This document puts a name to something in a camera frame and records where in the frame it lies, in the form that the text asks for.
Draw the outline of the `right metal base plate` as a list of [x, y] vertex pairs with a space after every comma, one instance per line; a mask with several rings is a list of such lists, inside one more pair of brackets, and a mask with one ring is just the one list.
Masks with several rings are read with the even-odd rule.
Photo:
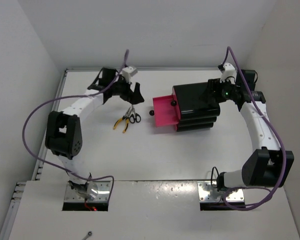
[[[224, 200], [225, 193], [217, 191], [216, 188], [212, 187], [209, 180], [198, 181], [198, 197], [199, 202], [204, 204], [210, 203], [222, 203]], [[226, 196], [226, 201], [229, 203], [244, 203], [245, 197], [242, 189], [230, 192]]]

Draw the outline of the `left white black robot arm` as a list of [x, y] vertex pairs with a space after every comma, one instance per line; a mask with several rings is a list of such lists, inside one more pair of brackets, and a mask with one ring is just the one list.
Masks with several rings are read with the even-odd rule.
[[83, 148], [81, 124], [94, 110], [104, 105], [113, 96], [118, 96], [130, 104], [125, 115], [117, 120], [114, 126], [118, 126], [121, 121], [129, 124], [131, 118], [139, 122], [141, 117], [135, 112], [134, 106], [145, 100], [139, 83], [131, 89], [131, 79], [137, 72], [134, 66], [126, 65], [121, 71], [103, 67], [87, 87], [82, 98], [62, 111], [49, 113], [45, 146], [60, 159], [64, 168], [68, 170], [70, 187], [77, 192], [86, 192], [89, 181], [92, 179], [91, 173], [85, 171], [82, 164], [75, 160]]

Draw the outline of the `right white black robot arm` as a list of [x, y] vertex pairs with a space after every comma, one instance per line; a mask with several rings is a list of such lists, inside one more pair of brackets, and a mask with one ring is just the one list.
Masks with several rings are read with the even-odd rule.
[[244, 83], [232, 83], [239, 76], [226, 64], [220, 68], [220, 78], [210, 79], [202, 95], [211, 104], [233, 101], [242, 115], [251, 140], [253, 153], [240, 170], [222, 172], [216, 179], [218, 191], [238, 187], [281, 188], [294, 162], [292, 151], [283, 151], [278, 137], [269, 127], [266, 98], [261, 91], [248, 92]]

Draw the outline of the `black drawer cabinet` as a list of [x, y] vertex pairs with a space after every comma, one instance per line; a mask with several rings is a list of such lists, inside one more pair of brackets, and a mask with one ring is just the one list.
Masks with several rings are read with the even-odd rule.
[[172, 94], [176, 95], [175, 106], [179, 123], [179, 132], [210, 129], [220, 115], [220, 105], [208, 105], [200, 101], [204, 91], [204, 82], [174, 85]]

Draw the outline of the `small metal wrench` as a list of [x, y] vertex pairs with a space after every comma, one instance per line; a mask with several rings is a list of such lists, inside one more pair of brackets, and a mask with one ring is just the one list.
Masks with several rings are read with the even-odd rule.
[[83, 238], [82, 240], [87, 240], [88, 238], [90, 238], [93, 235], [92, 231], [89, 231]]

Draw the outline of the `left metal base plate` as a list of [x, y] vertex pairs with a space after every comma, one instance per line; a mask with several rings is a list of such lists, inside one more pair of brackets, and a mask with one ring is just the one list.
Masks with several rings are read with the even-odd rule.
[[111, 181], [93, 181], [85, 187], [77, 188], [67, 183], [64, 202], [65, 203], [107, 203], [110, 198]]

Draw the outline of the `yellow handled pliers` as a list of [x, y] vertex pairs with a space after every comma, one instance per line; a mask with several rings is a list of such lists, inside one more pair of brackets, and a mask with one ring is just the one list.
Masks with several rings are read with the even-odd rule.
[[122, 133], [125, 134], [126, 131], [127, 131], [127, 129], [128, 129], [128, 127], [129, 127], [130, 114], [131, 114], [131, 112], [132, 112], [132, 107], [130, 106], [130, 107], [128, 108], [128, 110], [126, 111], [126, 113], [123, 115], [123, 117], [119, 118], [119, 119], [115, 122], [115, 124], [114, 124], [114, 126], [113, 126], [113, 130], [115, 130], [115, 129], [117, 128], [117, 126], [118, 126], [121, 122], [125, 122], [124, 129], [123, 129], [123, 131], [122, 131]]

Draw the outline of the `pink top drawer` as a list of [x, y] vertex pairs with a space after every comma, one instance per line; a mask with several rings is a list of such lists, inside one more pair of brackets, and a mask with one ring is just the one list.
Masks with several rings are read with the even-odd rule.
[[172, 94], [171, 97], [172, 97], [172, 99], [171, 99], [170, 105], [173, 106], [173, 107], [177, 106], [178, 105], [178, 100], [177, 100], [176, 95]]

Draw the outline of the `black handled scissors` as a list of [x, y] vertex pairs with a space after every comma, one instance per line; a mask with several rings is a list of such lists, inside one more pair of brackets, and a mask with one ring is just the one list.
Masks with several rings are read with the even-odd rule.
[[135, 124], [135, 123], [140, 123], [141, 122], [141, 116], [136, 112], [135, 107], [133, 105], [130, 108], [129, 122], [131, 124]]

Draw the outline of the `white front platform board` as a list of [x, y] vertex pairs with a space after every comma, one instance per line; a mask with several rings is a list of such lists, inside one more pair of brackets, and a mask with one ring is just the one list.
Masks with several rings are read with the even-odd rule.
[[66, 184], [26, 184], [12, 240], [297, 240], [285, 191], [251, 211], [202, 211], [195, 182], [117, 181], [107, 211], [64, 211]]

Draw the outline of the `metal base plate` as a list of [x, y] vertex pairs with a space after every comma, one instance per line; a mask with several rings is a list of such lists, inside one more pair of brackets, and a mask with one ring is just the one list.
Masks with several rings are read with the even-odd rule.
[[[210, 203], [222, 203], [224, 200], [225, 193], [217, 191], [216, 188], [212, 187], [209, 180], [198, 181], [198, 197], [199, 202], [204, 204]], [[245, 197], [242, 189], [230, 192], [226, 196], [226, 201], [229, 203], [244, 203]]]
[[110, 198], [111, 181], [93, 181], [85, 187], [77, 188], [67, 183], [64, 202], [65, 203], [107, 203]]

